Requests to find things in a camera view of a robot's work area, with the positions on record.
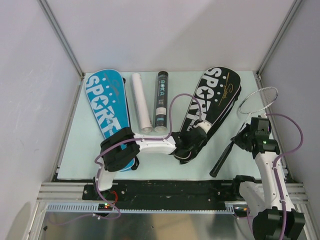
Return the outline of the white racket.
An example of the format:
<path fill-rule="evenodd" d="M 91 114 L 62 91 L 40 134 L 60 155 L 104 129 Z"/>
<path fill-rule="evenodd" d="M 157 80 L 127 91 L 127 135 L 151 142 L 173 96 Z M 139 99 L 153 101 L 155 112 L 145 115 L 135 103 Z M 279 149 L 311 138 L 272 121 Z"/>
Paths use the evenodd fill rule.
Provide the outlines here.
<path fill-rule="evenodd" d="M 277 99 L 277 97 L 278 97 L 278 90 L 277 88 L 272 86 L 261 88 L 251 93 L 250 95 L 248 95 L 240 103 L 237 110 L 240 114 L 247 115 L 246 119 L 244 120 L 237 134 L 245 128 L 245 124 L 247 123 L 247 120 L 251 115 L 260 113 L 261 111 L 264 111 L 265 109 L 270 107 L 274 103 L 274 101 Z M 231 141 L 230 144 L 223 151 L 217 163 L 209 173 L 211 177 L 215 178 L 218 175 L 218 172 L 220 171 L 228 155 L 232 151 L 233 145 L 234 144 Z"/>

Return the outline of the left aluminium frame post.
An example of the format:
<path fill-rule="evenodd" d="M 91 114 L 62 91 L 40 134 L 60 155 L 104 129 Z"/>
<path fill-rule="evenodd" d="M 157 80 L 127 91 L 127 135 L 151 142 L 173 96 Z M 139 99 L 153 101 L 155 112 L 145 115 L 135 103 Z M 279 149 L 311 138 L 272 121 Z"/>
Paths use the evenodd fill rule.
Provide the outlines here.
<path fill-rule="evenodd" d="M 43 14 L 45 15 L 45 17 L 47 18 L 50 26 L 52 27 L 58 41 L 60 42 L 63 50 L 66 53 L 66 56 L 68 57 L 68 59 L 70 60 L 73 68 L 75 69 L 75 71 L 77 72 L 77 74 L 81 77 L 83 75 L 83 71 L 82 68 L 52 10 L 52 8 L 50 7 L 49 3 L 47 0 L 37 0 L 41 10 L 43 11 Z"/>

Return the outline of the black racket cover front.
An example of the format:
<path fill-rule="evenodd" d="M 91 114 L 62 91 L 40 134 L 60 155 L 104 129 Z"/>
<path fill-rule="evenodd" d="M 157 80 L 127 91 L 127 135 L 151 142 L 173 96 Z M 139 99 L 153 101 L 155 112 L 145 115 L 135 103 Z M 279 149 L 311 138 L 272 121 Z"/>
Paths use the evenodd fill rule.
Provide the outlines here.
<path fill-rule="evenodd" d="M 194 150 L 175 157 L 181 165 L 193 160 L 216 133 L 238 100 L 241 90 L 241 77 L 232 69 L 217 66 L 202 74 L 193 96 L 200 103 L 201 119 L 209 122 L 211 128 Z"/>

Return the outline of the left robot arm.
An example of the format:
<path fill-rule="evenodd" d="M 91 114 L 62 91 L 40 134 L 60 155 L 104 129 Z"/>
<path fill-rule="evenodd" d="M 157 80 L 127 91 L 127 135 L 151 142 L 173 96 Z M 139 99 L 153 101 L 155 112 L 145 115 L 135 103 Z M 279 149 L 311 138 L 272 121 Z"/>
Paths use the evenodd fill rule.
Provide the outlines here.
<path fill-rule="evenodd" d="M 172 132 L 164 136 L 150 136 L 133 133 L 125 127 L 102 141 L 100 154 L 94 162 L 99 165 L 93 193 L 99 199 L 107 199 L 116 172 L 126 167 L 138 154 L 173 155 L 179 160 L 188 160 L 198 152 L 207 140 L 208 126 L 201 122 L 192 130 Z"/>

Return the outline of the white shuttlecock tube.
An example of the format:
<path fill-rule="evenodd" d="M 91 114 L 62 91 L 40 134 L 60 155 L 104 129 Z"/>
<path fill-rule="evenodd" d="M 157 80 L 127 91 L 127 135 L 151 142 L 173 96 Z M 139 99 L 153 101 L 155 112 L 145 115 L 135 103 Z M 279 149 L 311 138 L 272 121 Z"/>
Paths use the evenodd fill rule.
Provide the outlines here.
<path fill-rule="evenodd" d="M 139 120 L 139 128 L 142 133 L 147 134 L 153 130 L 153 126 L 144 94 L 142 78 L 139 73 L 133 73 L 131 75 L 131 79 Z"/>

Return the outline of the blue racket cover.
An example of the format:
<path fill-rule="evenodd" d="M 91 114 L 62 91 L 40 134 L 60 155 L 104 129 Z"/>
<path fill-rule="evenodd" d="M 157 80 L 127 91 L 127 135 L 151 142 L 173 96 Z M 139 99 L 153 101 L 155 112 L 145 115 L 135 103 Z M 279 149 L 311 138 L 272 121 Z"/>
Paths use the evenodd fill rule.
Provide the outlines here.
<path fill-rule="evenodd" d="M 85 94 L 104 140 L 123 128 L 131 128 L 125 81 L 117 70 L 103 69 L 90 75 Z M 138 166 L 134 158 L 119 171 L 134 171 Z"/>

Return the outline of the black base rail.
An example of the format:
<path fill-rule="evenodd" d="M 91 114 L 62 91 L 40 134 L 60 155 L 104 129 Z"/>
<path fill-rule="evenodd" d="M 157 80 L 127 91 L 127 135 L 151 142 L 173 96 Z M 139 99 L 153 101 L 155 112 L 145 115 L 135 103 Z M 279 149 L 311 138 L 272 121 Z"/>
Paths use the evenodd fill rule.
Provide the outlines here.
<path fill-rule="evenodd" d="M 116 180 L 99 196 L 92 184 L 80 188 L 81 201 L 116 201 L 121 210 L 211 211 L 225 210 L 226 203 L 245 204 L 239 187 L 253 177 L 232 180 Z"/>

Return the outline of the aluminium frame post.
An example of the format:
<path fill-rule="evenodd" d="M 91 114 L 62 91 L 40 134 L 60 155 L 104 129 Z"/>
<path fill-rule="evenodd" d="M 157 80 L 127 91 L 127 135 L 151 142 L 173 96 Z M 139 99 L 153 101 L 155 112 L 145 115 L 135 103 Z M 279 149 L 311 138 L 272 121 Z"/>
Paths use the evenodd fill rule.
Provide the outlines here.
<path fill-rule="evenodd" d="M 294 0 L 293 1 L 287 14 L 285 15 L 284 20 L 282 21 L 279 29 L 277 30 L 276 35 L 271 42 L 271 45 L 269 46 L 266 54 L 264 55 L 261 63 L 259 64 L 259 67 L 256 70 L 256 74 L 258 76 L 260 76 L 263 73 L 268 62 L 272 58 L 275 50 L 277 49 L 277 47 L 281 43 L 283 37 L 285 36 L 287 30 L 289 29 L 291 23 L 293 22 L 294 18 L 296 17 L 296 14 L 299 12 L 299 10 L 304 2 L 305 2 L 304 0 Z"/>
<path fill-rule="evenodd" d="M 70 60 L 73 68 L 75 69 L 75 71 L 77 72 L 77 74 L 81 77 L 83 75 L 83 71 L 82 68 L 52 10 L 52 8 L 50 7 L 49 3 L 47 0 L 37 0 L 41 10 L 43 11 L 43 14 L 45 15 L 45 17 L 47 18 L 50 26 L 52 27 L 58 41 L 60 42 L 63 50 L 66 53 L 66 56 L 68 57 L 68 59 Z"/>

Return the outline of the right aluminium frame post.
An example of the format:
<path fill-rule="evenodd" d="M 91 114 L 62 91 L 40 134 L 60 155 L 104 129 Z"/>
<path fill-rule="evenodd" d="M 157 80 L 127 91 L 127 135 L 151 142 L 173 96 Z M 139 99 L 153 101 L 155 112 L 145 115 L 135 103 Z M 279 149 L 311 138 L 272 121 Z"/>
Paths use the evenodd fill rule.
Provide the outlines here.
<path fill-rule="evenodd" d="M 277 47 L 281 43 L 283 37 L 285 36 L 287 30 L 289 29 L 291 23 L 293 22 L 294 18 L 296 17 L 296 14 L 299 12 L 299 10 L 304 2 L 305 2 L 304 0 L 294 0 L 293 1 L 287 14 L 285 15 L 284 20 L 282 21 L 279 29 L 277 30 L 276 35 L 271 42 L 271 45 L 269 46 L 266 54 L 264 55 L 261 63 L 259 64 L 259 67 L 256 70 L 256 74 L 258 76 L 260 76 L 263 73 L 268 62 L 272 58 L 275 50 L 277 49 Z"/>

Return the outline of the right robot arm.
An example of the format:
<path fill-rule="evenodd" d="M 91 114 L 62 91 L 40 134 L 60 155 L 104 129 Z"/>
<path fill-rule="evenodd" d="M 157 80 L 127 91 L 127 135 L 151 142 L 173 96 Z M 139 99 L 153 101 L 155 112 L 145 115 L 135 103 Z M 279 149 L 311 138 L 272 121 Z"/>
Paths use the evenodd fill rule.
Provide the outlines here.
<path fill-rule="evenodd" d="M 245 200 L 249 208 L 253 237 L 256 240 L 296 240 L 306 220 L 297 212 L 286 187 L 280 159 L 279 144 L 270 138 L 268 118 L 252 117 L 249 124 L 232 142 L 252 154 L 262 183 L 262 191 L 252 176 L 237 175 L 231 187 L 232 197 Z"/>

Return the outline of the black shuttlecock tube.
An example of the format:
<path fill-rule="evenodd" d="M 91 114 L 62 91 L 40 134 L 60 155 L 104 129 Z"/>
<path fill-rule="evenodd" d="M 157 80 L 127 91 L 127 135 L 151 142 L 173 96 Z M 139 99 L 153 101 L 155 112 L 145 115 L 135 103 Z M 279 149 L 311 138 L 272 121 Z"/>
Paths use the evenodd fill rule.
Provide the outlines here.
<path fill-rule="evenodd" d="M 160 71 L 157 74 L 154 103 L 154 131 L 163 133 L 167 130 L 169 73 Z"/>

